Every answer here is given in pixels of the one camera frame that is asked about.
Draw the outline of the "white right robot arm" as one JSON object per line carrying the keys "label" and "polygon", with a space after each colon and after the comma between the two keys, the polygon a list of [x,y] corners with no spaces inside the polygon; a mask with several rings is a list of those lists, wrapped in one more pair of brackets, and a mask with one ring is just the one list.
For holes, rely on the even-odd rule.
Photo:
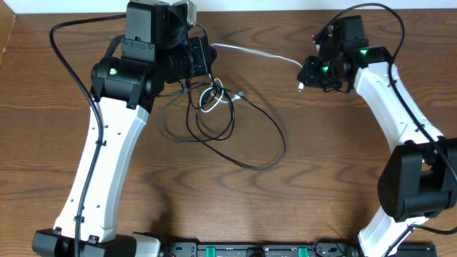
{"label": "white right robot arm", "polygon": [[355,91],[368,105],[391,151],[378,180],[379,209],[357,235],[360,256],[395,256],[426,222],[456,205],[456,140],[446,138],[406,90],[395,54],[372,46],[360,16],[336,16],[313,36],[298,88]]}

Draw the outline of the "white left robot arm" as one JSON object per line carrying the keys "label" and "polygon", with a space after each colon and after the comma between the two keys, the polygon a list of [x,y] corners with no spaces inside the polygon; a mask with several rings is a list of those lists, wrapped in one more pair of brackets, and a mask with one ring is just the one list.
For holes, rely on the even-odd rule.
{"label": "white left robot arm", "polygon": [[191,1],[131,1],[126,30],[110,43],[84,89],[91,112],[69,197],[52,228],[34,235],[40,256],[164,256],[159,239],[118,234],[121,192],[133,149],[166,84],[209,74],[216,50],[196,25]]}

